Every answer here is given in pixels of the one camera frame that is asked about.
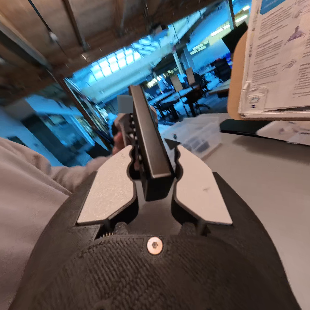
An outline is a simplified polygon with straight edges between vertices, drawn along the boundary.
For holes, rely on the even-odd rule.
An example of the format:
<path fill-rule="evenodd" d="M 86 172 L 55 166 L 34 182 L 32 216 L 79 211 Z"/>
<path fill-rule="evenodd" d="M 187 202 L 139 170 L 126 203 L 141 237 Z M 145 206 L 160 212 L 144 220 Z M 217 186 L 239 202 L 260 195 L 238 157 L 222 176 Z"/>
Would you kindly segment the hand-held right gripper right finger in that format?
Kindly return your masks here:
<path fill-rule="evenodd" d="M 198 234 L 203 234 L 208 224 L 232 226 L 233 220 L 211 168 L 181 145 L 175 148 L 175 163 L 171 205 L 174 219 L 181 225 L 192 223 Z"/>

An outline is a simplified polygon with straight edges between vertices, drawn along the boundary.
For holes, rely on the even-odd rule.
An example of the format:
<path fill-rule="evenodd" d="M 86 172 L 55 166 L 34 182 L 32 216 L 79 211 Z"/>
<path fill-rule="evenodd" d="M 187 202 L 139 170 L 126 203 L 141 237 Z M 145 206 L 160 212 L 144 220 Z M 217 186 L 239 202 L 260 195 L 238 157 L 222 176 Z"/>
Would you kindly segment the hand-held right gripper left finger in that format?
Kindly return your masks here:
<path fill-rule="evenodd" d="M 136 185 L 130 177 L 133 146 L 110 157 L 96 172 L 77 218 L 80 226 L 101 224 L 114 229 L 118 222 L 131 223 L 139 211 Z"/>

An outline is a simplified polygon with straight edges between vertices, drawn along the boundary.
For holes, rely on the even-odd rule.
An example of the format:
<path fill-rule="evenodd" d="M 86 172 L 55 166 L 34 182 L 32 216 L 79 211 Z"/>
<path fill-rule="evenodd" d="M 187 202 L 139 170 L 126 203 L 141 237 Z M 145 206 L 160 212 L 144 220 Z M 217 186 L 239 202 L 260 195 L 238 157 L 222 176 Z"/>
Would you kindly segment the black docking station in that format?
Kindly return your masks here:
<path fill-rule="evenodd" d="M 129 92 L 133 98 L 133 128 L 144 198 L 161 200 L 168 196 L 175 173 L 155 122 L 157 117 L 141 86 L 131 85 Z"/>

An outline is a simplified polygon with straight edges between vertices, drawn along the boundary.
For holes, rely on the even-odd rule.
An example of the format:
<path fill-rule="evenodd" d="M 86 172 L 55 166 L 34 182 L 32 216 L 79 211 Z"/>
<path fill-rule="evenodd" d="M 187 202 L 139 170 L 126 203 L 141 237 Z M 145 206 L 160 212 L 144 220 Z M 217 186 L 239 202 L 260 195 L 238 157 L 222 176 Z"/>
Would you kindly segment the person's left forearm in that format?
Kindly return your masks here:
<path fill-rule="evenodd" d="M 56 181 L 56 183 L 64 187 L 70 193 L 73 193 L 90 174 L 98 171 L 98 169 L 111 157 L 112 155 L 107 157 L 97 157 L 88 162 L 85 166 L 54 166 L 51 167 L 49 175 L 54 181 Z"/>

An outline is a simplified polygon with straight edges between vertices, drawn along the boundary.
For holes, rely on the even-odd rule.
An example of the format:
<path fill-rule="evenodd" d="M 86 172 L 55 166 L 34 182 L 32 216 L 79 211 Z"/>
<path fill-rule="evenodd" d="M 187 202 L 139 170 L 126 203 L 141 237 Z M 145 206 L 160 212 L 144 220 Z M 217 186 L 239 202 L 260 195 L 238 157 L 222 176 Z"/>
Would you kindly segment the person's left hand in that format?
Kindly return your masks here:
<path fill-rule="evenodd" d="M 121 131 L 119 131 L 115 136 L 114 136 L 114 147 L 112 150 L 112 155 L 117 154 L 120 152 L 122 149 L 124 149 L 124 141 L 123 141 L 123 136 Z"/>

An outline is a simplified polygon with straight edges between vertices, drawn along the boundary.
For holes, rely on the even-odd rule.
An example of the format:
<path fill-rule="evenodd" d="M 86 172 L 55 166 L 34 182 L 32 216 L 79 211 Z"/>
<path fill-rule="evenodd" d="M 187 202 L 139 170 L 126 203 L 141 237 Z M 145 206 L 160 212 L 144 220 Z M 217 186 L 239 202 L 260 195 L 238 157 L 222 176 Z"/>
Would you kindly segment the long work table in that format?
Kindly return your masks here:
<path fill-rule="evenodd" d="M 187 101 L 186 95 L 188 95 L 190 92 L 194 90 L 193 87 L 183 89 L 179 92 L 167 92 L 163 95 L 158 96 L 155 98 L 152 102 L 152 105 L 156 108 L 156 110 L 159 112 L 159 115 L 162 119 L 166 117 L 166 114 L 164 114 L 164 111 L 168 111 L 170 114 L 172 114 L 173 119 L 178 119 L 178 113 L 176 112 L 174 108 L 174 104 L 181 102 L 183 104 L 183 107 L 185 109 L 186 115 L 188 116 L 188 111 L 185 108 L 185 103 Z"/>

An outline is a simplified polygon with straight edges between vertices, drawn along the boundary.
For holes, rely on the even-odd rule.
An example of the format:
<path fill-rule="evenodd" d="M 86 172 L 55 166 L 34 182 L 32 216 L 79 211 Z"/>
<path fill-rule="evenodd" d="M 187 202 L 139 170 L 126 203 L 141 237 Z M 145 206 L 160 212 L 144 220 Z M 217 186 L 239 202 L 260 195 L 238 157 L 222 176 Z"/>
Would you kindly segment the clear plastic bin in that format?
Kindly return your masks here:
<path fill-rule="evenodd" d="M 181 145 L 203 159 L 221 144 L 219 118 L 213 114 L 200 114 L 195 118 L 185 118 L 169 126 L 160 135 L 173 165 L 175 164 L 174 148 L 176 146 Z"/>

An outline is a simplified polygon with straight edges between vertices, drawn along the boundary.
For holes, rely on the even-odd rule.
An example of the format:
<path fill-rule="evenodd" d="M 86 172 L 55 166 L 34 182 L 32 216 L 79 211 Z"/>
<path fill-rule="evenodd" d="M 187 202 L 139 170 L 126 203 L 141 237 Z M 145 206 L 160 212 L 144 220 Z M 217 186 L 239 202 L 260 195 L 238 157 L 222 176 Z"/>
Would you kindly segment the black office chair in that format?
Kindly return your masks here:
<path fill-rule="evenodd" d="M 199 110 L 199 112 L 201 112 L 200 107 L 207 107 L 208 109 L 211 109 L 207 104 L 198 103 L 199 99 L 207 97 L 207 93 L 209 92 L 207 85 L 210 81 L 206 79 L 205 75 L 199 75 L 196 72 L 193 72 L 193 77 L 195 79 L 195 83 L 193 83 L 192 86 L 195 86 L 195 88 L 193 88 L 193 90 L 189 93 L 187 99 L 190 108 L 195 107 Z"/>

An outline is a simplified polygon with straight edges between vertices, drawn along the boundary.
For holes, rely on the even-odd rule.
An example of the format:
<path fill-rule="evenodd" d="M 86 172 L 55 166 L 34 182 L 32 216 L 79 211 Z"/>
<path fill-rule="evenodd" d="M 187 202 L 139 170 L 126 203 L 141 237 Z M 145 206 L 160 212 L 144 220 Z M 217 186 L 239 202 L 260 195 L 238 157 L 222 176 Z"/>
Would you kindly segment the large paned window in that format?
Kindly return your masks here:
<path fill-rule="evenodd" d="M 142 59 L 142 54 L 133 48 L 122 48 L 91 64 L 91 75 L 97 81 Z"/>

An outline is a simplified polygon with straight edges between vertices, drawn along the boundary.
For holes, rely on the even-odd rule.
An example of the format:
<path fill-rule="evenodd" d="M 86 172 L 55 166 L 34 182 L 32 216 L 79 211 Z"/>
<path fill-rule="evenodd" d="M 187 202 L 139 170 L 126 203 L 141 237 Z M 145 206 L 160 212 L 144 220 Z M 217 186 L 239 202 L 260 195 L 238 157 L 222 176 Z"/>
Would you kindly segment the person's arm beige sleeve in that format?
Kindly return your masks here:
<path fill-rule="evenodd" d="M 52 165 L 28 147 L 0 139 L 0 308 L 8 309 L 47 223 L 71 193 Z"/>

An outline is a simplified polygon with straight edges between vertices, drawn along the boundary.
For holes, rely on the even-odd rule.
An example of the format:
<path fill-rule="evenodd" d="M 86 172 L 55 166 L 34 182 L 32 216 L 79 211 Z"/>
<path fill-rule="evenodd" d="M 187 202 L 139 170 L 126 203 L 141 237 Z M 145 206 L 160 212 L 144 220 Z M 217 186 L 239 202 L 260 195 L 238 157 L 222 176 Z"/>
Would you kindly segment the wooden clipboard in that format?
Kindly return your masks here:
<path fill-rule="evenodd" d="M 244 72 L 244 63 L 246 56 L 247 32 L 245 32 L 238 41 L 234 54 L 233 66 L 231 71 L 231 81 L 227 100 L 227 112 L 229 116 L 238 121 L 309 121 L 309 111 L 295 112 L 264 112 L 260 117 L 243 118 L 238 113 L 239 101 L 242 92 L 242 80 Z"/>

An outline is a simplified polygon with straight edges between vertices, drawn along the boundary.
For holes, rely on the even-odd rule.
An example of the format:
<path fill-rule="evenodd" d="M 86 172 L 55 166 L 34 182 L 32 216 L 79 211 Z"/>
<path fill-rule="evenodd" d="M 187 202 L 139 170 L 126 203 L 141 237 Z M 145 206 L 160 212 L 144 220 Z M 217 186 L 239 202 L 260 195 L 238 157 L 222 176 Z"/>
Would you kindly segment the dark metal post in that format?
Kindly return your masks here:
<path fill-rule="evenodd" d="M 61 75 L 52 75 L 52 77 L 71 99 L 84 119 L 89 123 L 91 129 L 99 136 L 107 149 L 111 151 L 113 143 L 109 135 L 104 133 L 105 121 L 98 113 L 98 110 L 92 106 L 87 97 L 82 94 L 80 89 L 70 79 Z"/>

